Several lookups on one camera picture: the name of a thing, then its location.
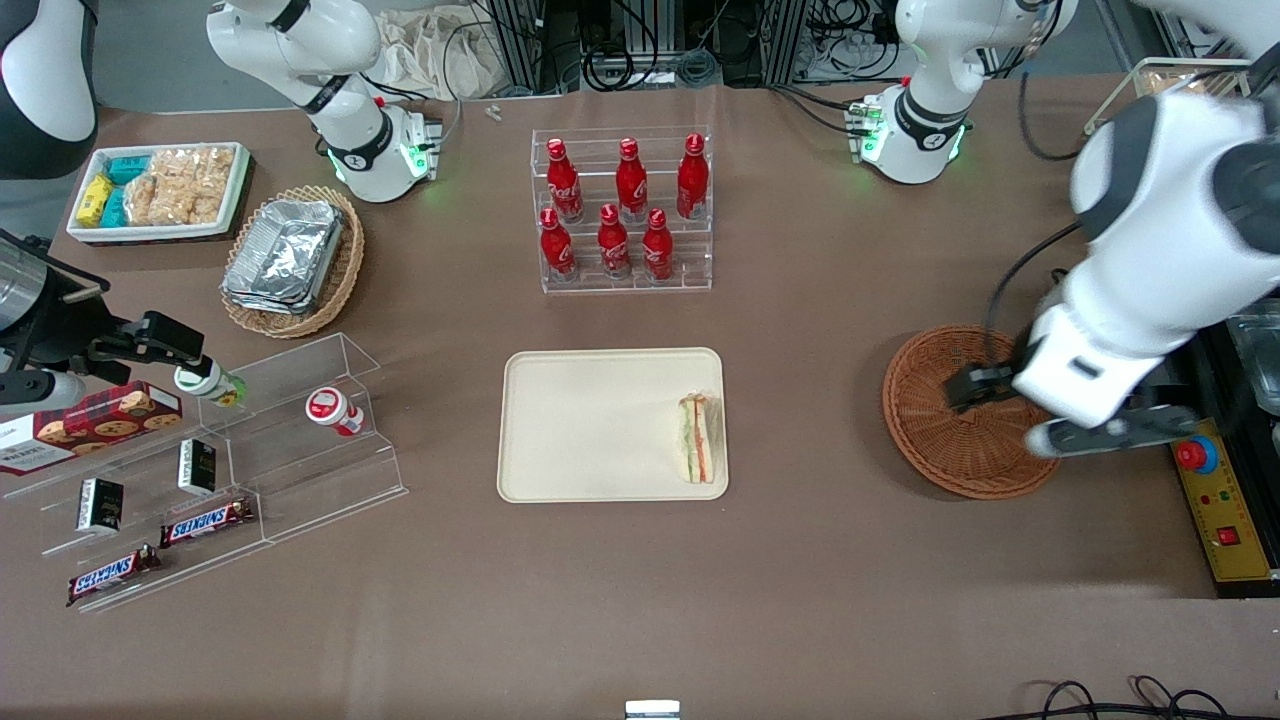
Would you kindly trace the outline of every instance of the white cloth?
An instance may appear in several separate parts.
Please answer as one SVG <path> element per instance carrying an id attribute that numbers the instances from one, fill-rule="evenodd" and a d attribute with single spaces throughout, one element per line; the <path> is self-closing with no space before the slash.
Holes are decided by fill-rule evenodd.
<path id="1" fill-rule="evenodd" d="M 383 36 L 383 85 L 416 90 L 442 100 L 484 97 L 507 85 L 507 73 L 495 47 L 494 26 L 458 31 L 448 47 L 449 81 L 444 82 L 444 44 L 460 26 L 488 20 L 484 9 L 470 5 L 438 5 L 422 10 L 383 10 L 378 29 Z"/>

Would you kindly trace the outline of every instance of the aluminum foil container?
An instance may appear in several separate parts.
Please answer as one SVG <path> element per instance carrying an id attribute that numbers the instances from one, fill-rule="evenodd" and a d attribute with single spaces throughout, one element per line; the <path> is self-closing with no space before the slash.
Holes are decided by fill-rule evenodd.
<path id="1" fill-rule="evenodd" d="M 223 293 L 242 307 L 312 311 L 338 249 L 342 220 L 342 210 L 323 201 L 269 202 L 227 269 Z"/>

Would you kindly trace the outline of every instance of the beige tray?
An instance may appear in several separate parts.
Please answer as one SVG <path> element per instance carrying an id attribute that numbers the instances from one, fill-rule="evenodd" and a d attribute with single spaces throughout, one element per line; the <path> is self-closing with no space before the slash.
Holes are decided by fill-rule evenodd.
<path id="1" fill-rule="evenodd" d="M 713 482 L 680 473 L 680 398 L 705 392 Z M 498 493 L 508 502 L 716 500 L 728 489 L 721 359 L 705 347 L 517 352 L 507 361 Z"/>

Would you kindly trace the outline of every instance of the blue snack package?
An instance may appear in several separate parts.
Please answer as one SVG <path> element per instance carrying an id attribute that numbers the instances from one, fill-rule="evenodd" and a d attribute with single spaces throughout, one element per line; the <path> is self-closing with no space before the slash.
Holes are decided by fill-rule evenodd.
<path id="1" fill-rule="evenodd" d="M 128 224 L 129 218 L 124 214 L 124 188 L 118 187 L 106 199 L 106 208 L 102 208 L 102 222 L 97 227 L 123 228 L 128 227 Z"/>
<path id="2" fill-rule="evenodd" d="M 106 178 L 111 181 L 111 184 L 125 184 L 145 173 L 148 164 L 151 164 L 150 155 L 114 158 L 106 164 Z"/>

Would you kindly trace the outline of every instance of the coca-cola bottle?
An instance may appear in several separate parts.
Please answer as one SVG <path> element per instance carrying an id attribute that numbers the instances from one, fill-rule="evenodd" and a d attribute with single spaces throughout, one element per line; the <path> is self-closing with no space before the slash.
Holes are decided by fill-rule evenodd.
<path id="1" fill-rule="evenodd" d="M 712 172 L 707 167 L 707 158 L 703 150 L 707 149 L 707 138 L 691 133 L 685 138 L 685 159 L 680 161 L 676 172 L 676 211 L 687 220 L 701 220 L 707 218 L 707 183 Z"/>
<path id="2" fill-rule="evenodd" d="M 568 151 L 564 150 L 564 141 L 558 137 L 548 140 L 547 156 L 552 161 L 547 168 L 547 184 L 550 186 L 556 210 L 566 223 L 582 222 L 582 184 L 577 179 L 577 169 L 568 159 Z"/>
<path id="3" fill-rule="evenodd" d="M 577 261 L 573 259 L 572 240 L 559 224 L 556 209 L 544 208 L 538 218 L 543 227 L 543 258 L 547 258 L 547 268 L 550 270 L 553 282 L 567 283 L 577 279 Z"/>
<path id="4" fill-rule="evenodd" d="M 618 205 L 622 206 L 622 223 L 636 225 L 645 220 L 649 205 L 649 174 L 640 164 L 640 145 L 634 137 L 623 137 L 618 143 L 617 184 Z"/>
<path id="5" fill-rule="evenodd" d="M 671 279 L 673 245 L 671 231 L 667 229 L 667 214 L 659 208 L 649 210 L 649 229 L 644 233 L 644 268 L 653 282 Z"/>
<path id="6" fill-rule="evenodd" d="M 595 236 L 600 243 L 600 259 L 604 260 L 604 274 L 609 279 L 625 281 L 631 277 L 631 256 L 627 255 L 627 228 L 618 224 L 618 208 L 605 202 L 600 208 L 600 232 Z"/>

